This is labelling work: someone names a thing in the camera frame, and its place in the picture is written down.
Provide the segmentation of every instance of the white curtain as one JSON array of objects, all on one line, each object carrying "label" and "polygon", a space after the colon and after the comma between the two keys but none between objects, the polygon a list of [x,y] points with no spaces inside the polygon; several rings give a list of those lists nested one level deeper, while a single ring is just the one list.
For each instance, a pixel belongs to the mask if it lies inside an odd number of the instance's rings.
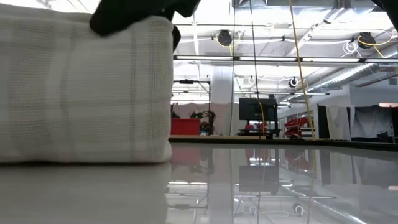
[{"label": "white curtain", "polygon": [[351,135],[353,138],[376,138],[377,134],[388,131],[392,136],[390,108],[379,106],[355,108],[355,118]]},{"label": "white curtain", "polygon": [[347,107],[326,106],[330,139],[351,140]]}]

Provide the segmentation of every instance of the fabric cushion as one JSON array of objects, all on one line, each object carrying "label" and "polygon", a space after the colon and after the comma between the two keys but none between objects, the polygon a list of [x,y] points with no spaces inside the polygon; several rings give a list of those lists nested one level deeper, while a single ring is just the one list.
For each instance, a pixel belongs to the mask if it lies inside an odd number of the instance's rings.
[{"label": "fabric cushion", "polygon": [[102,39],[89,20],[0,5],[0,162],[170,158],[173,25]]}]

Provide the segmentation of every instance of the black monitor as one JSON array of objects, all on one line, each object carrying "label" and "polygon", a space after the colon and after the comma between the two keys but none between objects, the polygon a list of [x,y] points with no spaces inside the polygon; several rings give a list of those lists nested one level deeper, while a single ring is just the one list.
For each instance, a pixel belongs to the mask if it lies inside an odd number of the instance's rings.
[{"label": "black monitor", "polygon": [[[264,120],[278,120],[277,106],[275,99],[259,99],[264,111]],[[239,99],[239,120],[241,121],[262,121],[261,107],[256,98]]]}]

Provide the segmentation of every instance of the black cable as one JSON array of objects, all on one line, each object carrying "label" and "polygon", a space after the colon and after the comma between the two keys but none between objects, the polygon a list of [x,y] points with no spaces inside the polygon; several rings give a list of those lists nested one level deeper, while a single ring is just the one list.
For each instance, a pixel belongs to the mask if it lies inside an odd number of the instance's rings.
[{"label": "black cable", "polygon": [[[254,41],[254,24],[253,24],[253,11],[252,11],[252,3],[250,1],[250,15],[251,15],[251,32],[253,36],[253,53],[254,53],[254,73],[256,74],[256,91],[257,91],[257,101],[260,103],[260,96],[259,96],[259,85],[258,85],[258,79],[257,79],[257,62],[256,62],[256,43]],[[265,172],[266,167],[264,166],[264,170],[262,173],[262,181],[261,181],[261,187],[259,189],[259,203],[257,205],[257,224],[259,224],[260,221],[260,200],[261,200],[261,190],[262,190],[262,182],[264,181],[264,172]]]},{"label": "black cable", "polygon": [[[233,38],[232,38],[232,46],[235,46],[235,15],[236,15],[236,8],[234,8],[234,27],[233,27]],[[232,135],[232,117],[234,112],[234,102],[235,102],[235,89],[234,89],[234,77],[235,77],[235,47],[232,48],[232,94],[231,94],[231,119],[229,120],[229,135]]]},{"label": "black cable", "polygon": [[[254,74],[256,75],[256,93],[257,93],[257,102],[260,103],[259,84],[258,84],[258,79],[257,79],[256,43],[254,41],[253,10],[252,10],[251,0],[249,0],[249,1],[250,1],[250,15],[252,17],[252,19],[251,19],[251,32],[252,32],[252,36],[253,36]],[[259,139],[261,139],[260,128],[259,128]]]}]

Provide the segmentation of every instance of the glossy white floor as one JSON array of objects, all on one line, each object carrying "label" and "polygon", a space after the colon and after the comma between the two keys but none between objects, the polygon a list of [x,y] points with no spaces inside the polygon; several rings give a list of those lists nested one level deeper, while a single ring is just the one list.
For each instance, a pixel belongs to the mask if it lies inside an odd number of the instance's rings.
[{"label": "glossy white floor", "polygon": [[[316,224],[397,223],[394,153],[222,144],[173,148],[169,163],[151,166],[1,166],[0,223],[282,224],[307,223],[308,211]],[[301,216],[294,205],[303,208]]]}]

